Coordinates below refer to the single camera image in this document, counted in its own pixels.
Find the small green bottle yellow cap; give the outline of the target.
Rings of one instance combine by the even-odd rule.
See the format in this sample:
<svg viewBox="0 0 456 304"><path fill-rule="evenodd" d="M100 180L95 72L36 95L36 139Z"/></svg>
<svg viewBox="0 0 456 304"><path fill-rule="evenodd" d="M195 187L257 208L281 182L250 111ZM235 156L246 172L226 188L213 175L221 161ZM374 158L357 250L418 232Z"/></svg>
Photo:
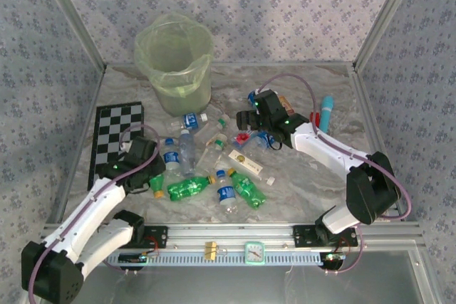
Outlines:
<svg viewBox="0 0 456 304"><path fill-rule="evenodd" d="M152 190L153 195L156 199L162 198L165 195L165 192L163 190L164 180L164 174L159 174L149 180L150 189Z"/></svg>

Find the crushed green bottle yellow cap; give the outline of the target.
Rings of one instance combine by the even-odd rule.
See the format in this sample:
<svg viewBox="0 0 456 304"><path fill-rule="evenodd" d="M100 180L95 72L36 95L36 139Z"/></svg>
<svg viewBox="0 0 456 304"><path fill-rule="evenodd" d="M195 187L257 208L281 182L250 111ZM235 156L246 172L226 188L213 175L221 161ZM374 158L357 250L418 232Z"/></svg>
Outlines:
<svg viewBox="0 0 456 304"><path fill-rule="evenodd" d="M180 201L187 197L199 194L215 182L216 180L212 175L206 177L195 176L184 179L180 182L169 184L167 186L167 192L170 195L171 201Z"/></svg>

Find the white-cap blue-label water bottle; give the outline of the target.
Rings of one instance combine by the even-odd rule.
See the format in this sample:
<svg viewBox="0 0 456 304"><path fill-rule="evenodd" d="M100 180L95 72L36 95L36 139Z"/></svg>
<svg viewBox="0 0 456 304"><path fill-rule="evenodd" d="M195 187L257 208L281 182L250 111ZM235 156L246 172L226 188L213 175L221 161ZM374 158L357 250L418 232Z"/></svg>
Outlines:
<svg viewBox="0 0 456 304"><path fill-rule="evenodd" d="M198 130L207 121L208 117L206 113L197 114L195 112L191 112L168 120L165 126L169 133L176 133L181 130Z"/></svg>

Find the red small object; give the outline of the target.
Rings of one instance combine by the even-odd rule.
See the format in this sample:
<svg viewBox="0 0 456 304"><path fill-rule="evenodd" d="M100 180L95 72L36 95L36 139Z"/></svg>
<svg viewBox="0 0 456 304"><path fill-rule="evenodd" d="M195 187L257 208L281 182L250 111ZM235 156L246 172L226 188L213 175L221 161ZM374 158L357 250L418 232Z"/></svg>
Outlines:
<svg viewBox="0 0 456 304"><path fill-rule="evenodd" d="M253 133L251 131L239 132L232 138L232 145L237 150L242 150L245 145L252 138Z"/></svg>

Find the brown snack packet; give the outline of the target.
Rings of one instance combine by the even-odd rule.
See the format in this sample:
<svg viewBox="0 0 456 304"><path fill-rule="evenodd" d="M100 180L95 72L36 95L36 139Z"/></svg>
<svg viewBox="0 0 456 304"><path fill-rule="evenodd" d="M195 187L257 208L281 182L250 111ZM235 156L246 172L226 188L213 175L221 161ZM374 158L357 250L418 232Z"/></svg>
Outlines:
<svg viewBox="0 0 456 304"><path fill-rule="evenodd" d="M295 113L294 109L291 106L291 103L286 99L285 96L280 95L279 96L279 101L282 104L282 106L285 108L285 110L286 110L286 112L287 112L287 114L289 116L291 116L291 115L293 115Z"/></svg>

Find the tall clear bluish bottle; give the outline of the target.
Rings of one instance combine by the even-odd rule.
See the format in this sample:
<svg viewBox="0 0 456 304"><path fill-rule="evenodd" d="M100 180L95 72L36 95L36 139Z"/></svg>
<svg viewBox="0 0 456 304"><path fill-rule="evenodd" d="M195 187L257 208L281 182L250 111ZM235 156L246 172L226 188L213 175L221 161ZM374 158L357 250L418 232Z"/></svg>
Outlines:
<svg viewBox="0 0 456 304"><path fill-rule="evenodd" d="M178 138L178 147L180 151L182 175L185 177L193 177L195 175L196 147L194 138L189 130L181 130Z"/></svg>

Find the clear case with white card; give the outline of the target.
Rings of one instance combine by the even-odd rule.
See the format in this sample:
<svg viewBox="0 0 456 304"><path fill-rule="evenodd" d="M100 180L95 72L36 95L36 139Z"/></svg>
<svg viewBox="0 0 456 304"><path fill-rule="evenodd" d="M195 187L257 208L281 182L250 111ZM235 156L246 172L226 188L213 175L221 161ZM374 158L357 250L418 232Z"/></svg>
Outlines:
<svg viewBox="0 0 456 304"><path fill-rule="evenodd" d="M229 164L238 172L243 172L258 180L267 179L265 168L240 151L236 149L230 149L229 151L225 152L223 156L227 161L227 164Z"/></svg>

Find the light blue toy torch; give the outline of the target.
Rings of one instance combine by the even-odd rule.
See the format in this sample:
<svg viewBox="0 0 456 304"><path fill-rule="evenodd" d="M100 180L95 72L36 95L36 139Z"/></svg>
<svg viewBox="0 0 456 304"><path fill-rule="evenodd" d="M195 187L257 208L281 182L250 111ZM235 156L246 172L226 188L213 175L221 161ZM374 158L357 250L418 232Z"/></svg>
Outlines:
<svg viewBox="0 0 456 304"><path fill-rule="evenodd" d="M327 95L323 98L321 102L321 111L320 111L320 123L319 123L319 129L327 133L328 132L328 127L329 127L329 122L331 119L331 112L334 107L334 99L332 96Z"/></svg>

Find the black grey folding chessboard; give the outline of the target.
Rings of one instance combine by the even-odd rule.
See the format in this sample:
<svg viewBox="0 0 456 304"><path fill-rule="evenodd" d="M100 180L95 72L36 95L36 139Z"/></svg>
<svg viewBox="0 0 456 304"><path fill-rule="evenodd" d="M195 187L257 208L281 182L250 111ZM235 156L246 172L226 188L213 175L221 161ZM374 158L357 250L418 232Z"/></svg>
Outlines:
<svg viewBox="0 0 456 304"><path fill-rule="evenodd" d="M141 102L98 106L95 112L92 149L88 172L90 191L103 165L115 161L120 155L120 136L132 125L144 123Z"/></svg>

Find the green soda bottle yellow cap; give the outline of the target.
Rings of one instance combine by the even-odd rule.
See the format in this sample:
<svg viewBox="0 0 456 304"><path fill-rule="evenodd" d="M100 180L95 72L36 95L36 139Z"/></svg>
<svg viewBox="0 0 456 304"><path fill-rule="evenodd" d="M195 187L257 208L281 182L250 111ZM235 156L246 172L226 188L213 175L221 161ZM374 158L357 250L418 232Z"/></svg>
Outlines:
<svg viewBox="0 0 456 304"><path fill-rule="evenodd" d="M258 209L265 201L266 196L259 190L253 181L244 174L239 173L234 168L228 169L234 190L243 200L253 209Z"/></svg>

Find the small circuit board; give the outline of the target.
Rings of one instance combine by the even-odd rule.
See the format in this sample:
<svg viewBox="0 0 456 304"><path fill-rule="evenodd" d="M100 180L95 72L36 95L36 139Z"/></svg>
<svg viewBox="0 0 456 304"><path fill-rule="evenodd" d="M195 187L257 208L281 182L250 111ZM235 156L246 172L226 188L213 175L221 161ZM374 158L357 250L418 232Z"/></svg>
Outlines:
<svg viewBox="0 0 456 304"><path fill-rule="evenodd" d="M118 263L147 263L147 255L142 253L120 253Z"/></svg>
<svg viewBox="0 0 456 304"><path fill-rule="evenodd" d="M320 268L325 271L338 271L342 267L346 255L339 252L326 252L320 253L320 259L322 262Z"/></svg>

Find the yellow binder clip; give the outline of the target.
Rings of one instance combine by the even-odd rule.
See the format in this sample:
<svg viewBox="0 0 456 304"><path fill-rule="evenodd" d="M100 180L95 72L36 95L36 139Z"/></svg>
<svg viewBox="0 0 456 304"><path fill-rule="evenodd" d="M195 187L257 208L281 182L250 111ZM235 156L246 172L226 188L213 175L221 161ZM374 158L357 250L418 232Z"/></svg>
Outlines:
<svg viewBox="0 0 456 304"><path fill-rule="evenodd" d="M222 248L215 241L208 241L204 245L204 259L208 261L215 261L218 256L226 256L227 249Z"/></svg>

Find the small mint green clock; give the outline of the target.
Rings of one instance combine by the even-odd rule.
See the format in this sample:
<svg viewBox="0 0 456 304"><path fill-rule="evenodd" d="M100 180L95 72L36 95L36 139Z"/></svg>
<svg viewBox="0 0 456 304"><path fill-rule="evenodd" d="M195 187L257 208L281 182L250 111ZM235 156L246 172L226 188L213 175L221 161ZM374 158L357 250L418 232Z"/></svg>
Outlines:
<svg viewBox="0 0 456 304"><path fill-rule="evenodd" d="M261 266L265 264L265 247L262 242L248 241L244 245L244 262L247 265Z"/></svg>

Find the grey metal panel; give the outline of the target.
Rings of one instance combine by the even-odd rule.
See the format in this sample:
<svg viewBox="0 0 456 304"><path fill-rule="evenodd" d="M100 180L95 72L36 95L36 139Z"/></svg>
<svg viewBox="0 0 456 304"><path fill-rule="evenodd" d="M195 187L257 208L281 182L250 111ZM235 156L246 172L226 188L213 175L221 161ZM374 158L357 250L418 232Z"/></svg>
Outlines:
<svg viewBox="0 0 456 304"><path fill-rule="evenodd" d="M444 304L417 251L365 252L354 269L158 266L96 268L70 304Z"/></svg>

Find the aluminium frame post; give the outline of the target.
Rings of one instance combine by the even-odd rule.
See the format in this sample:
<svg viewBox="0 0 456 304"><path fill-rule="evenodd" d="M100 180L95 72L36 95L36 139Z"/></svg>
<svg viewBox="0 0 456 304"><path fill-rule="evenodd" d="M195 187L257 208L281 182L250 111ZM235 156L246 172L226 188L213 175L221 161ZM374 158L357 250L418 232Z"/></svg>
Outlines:
<svg viewBox="0 0 456 304"><path fill-rule="evenodd" d="M402 1L403 0L385 0L366 40L353 62L355 72L360 73L365 68L369 58L372 56L376 46L393 19L395 12L402 4Z"/></svg>
<svg viewBox="0 0 456 304"><path fill-rule="evenodd" d="M73 2L71 0L56 0L56 2L65 15L68 24L73 29L74 34L84 47L91 62L103 73L105 71L105 63Z"/></svg>

